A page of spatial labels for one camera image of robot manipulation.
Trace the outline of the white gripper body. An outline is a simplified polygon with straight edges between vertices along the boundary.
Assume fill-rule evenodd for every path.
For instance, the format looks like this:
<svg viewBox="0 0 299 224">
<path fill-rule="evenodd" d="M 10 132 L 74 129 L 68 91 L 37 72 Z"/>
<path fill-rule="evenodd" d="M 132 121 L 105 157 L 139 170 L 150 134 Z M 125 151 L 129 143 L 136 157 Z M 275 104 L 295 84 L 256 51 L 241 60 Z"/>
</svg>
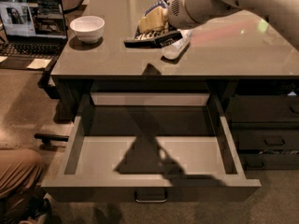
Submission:
<svg viewBox="0 0 299 224">
<path fill-rule="evenodd" d="M 177 29 L 191 29 L 230 14 L 231 7 L 221 0 L 169 0 L 168 21 Z"/>
</svg>

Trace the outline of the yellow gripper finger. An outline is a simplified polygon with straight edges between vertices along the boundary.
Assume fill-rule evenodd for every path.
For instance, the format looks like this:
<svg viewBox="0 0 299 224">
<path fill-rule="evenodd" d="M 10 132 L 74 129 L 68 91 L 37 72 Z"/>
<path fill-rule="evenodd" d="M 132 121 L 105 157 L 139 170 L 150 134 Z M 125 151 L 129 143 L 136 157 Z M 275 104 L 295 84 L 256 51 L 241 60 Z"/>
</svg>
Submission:
<svg viewBox="0 0 299 224">
<path fill-rule="evenodd" d="M 168 22 L 168 11 L 166 8 L 156 7 L 141 18 L 138 23 L 140 33 L 160 32 Z"/>
</svg>

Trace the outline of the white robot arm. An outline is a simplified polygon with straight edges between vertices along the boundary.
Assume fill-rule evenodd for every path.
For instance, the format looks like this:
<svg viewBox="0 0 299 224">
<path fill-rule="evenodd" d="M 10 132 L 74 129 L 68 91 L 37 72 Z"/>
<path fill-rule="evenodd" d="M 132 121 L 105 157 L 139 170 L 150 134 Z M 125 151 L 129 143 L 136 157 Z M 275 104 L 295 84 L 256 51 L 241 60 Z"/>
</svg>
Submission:
<svg viewBox="0 0 299 224">
<path fill-rule="evenodd" d="M 299 0 L 159 0 L 138 22 L 136 36 L 191 29 L 212 19 L 249 11 L 267 21 L 294 47 L 299 46 Z"/>
</svg>

